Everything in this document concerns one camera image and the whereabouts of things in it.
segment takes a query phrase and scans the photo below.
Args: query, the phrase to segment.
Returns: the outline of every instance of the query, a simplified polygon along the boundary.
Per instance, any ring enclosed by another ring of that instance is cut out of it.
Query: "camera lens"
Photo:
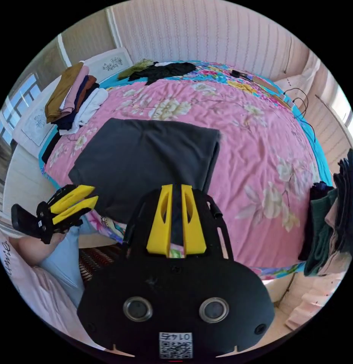
[[[142,297],[131,297],[123,304],[123,312],[130,320],[143,322],[152,316],[153,309],[148,300]]]
[[[228,303],[218,297],[205,300],[199,308],[199,316],[207,323],[217,323],[222,321],[229,313]]]

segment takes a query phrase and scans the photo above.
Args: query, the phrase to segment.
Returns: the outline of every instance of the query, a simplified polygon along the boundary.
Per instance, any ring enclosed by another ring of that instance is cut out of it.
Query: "label sticker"
[[[192,359],[192,333],[159,333],[161,359]]]

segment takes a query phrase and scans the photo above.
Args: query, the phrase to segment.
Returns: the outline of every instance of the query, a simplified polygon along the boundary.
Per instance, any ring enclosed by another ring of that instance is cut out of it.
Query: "pink blanket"
[[[235,260],[249,267],[296,264],[309,189],[319,180],[316,160],[292,113],[254,92],[238,79],[227,85],[159,80],[116,87],[86,126],[61,137],[45,171],[60,186],[71,183],[74,161],[110,118],[219,129],[221,149],[208,193],[224,214]],[[117,135],[114,140],[117,148]]]

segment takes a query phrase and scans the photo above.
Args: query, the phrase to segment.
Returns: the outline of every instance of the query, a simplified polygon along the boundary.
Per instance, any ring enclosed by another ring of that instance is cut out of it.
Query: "dark gray folded blanket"
[[[109,119],[69,172],[94,186],[95,210],[127,223],[140,198],[167,184],[208,191],[220,132],[176,121]]]

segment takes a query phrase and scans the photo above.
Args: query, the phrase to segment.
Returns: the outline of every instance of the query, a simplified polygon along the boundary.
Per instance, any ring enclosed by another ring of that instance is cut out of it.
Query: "brown folded cloth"
[[[49,101],[45,105],[45,115],[48,119],[57,118],[60,116],[61,110],[59,108],[61,103],[71,89],[83,65],[84,63],[79,62],[78,64],[67,68],[62,73],[60,82],[56,86],[55,91],[52,93]]]
[[[82,106],[82,103],[85,99],[85,93],[96,83],[96,80],[97,79],[94,76],[91,76],[91,75],[88,76],[88,81],[85,84],[84,89],[82,90],[82,92],[79,95],[78,103],[75,108],[76,112],[79,112],[79,109]]]

